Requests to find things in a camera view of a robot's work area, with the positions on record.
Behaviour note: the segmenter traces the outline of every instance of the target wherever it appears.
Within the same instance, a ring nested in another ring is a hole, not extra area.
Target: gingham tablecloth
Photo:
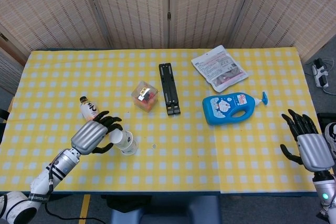
[[[282,156],[279,144],[296,152],[280,114],[287,108],[315,111],[294,48],[228,50],[250,74],[224,93],[260,97],[247,121],[206,124],[202,99],[214,94],[194,69],[193,57],[208,49],[34,51],[24,69],[0,145],[1,191],[29,191],[29,183],[85,123],[79,97],[109,110],[139,142],[133,156],[112,149],[81,156],[56,191],[212,191],[226,193],[313,190],[311,174]],[[181,115],[167,116],[160,63],[171,62]],[[150,113],[132,103],[144,80],[159,90]],[[108,143],[104,139],[101,146]]]

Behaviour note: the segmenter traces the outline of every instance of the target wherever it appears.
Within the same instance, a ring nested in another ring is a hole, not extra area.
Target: black cable
[[[106,222],[100,220],[100,219],[97,219],[97,218],[93,218],[93,217],[85,217],[85,218],[81,218],[81,217],[75,217],[75,218],[65,218],[65,217],[62,217],[62,216],[59,216],[59,215],[56,215],[56,214],[53,214],[52,212],[50,212],[48,210],[48,207],[47,207],[47,203],[44,204],[44,209],[46,210],[47,214],[51,215],[51,216],[54,216],[60,220],[96,220],[100,223],[103,223],[103,224],[106,224]]]

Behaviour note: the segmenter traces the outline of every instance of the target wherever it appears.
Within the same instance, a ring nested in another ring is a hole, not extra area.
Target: blue plastic bottle
[[[267,105],[266,93],[262,93],[262,100],[244,93],[214,95],[203,99],[203,110],[206,122],[210,125],[225,123],[239,123],[248,119],[261,101]],[[234,117],[236,113],[244,111],[242,116]]]

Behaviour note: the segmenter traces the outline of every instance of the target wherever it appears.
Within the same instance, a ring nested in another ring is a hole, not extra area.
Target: white plastic cup
[[[132,155],[138,149],[138,143],[129,131],[115,129],[110,133],[110,142],[120,149],[124,155]]]

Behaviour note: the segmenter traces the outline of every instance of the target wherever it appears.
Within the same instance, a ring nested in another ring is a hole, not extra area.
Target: robotic hand
[[[115,129],[122,130],[120,118],[107,115],[103,111],[92,121],[87,122],[71,139],[70,149],[61,151],[54,160],[30,184],[27,198],[19,191],[11,191],[0,197],[0,218],[9,224],[26,224],[35,216],[41,204],[48,202],[50,194],[66,175],[79,163],[81,155],[105,153],[112,146],[109,143],[103,148],[97,147],[104,136]]]
[[[317,215],[319,218],[336,224],[336,177],[329,170],[334,165],[327,143],[314,125],[313,120],[307,115],[300,116],[293,110],[288,110],[289,116],[282,114],[289,125],[290,131],[297,143],[300,156],[292,155],[285,145],[280,148],[287,159],[304,165],[314,173],[313,183],[321,201],[322,210]]]

